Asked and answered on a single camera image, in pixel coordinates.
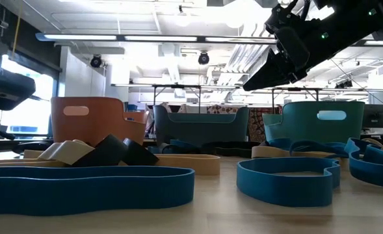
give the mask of table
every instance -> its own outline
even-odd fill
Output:
[[[280,207],[237,190],[236,163],[241,160],[223,158],[220,177],[196,176],[194,201],[188,205],[57,217],[0,215],[0,234],[383,234],[382,187],[344,171],[331,206]]]

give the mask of teal basket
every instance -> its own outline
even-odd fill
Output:
[[[236,114],[168,113],[163,106],[154,106],[157,144],[178,139],[195,146],[209,142],[246,141],[249,109]]]
[[[365,103],[300,101],[284,105],[282,114],[263,114],[267,140],[347,142],[359,138]]]

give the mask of security camera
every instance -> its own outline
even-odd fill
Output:
[[[206,65],[209,63],[209,61],[210,61],[210,58],[207,52],[202,52],[200,56],[198,57],[198,63],[200,65]]]
[[[90,61],[90,65],[93,68],[100,68],[102,64],[101,55],[93,55],[93,59]]]

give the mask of table surface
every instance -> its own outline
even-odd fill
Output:
[[[196,176],[194,201],[181,207],[56,217],[0,215],[0,234],[383,233],[382,187],[358,181],[344,171],[332,205],[280,207],[237,190],[236,163],[241,160],[223,158],[220,176]]]

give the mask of computer monitor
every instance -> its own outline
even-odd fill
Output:
[[[383,105],[365,105],[363,128],[383,128]]]

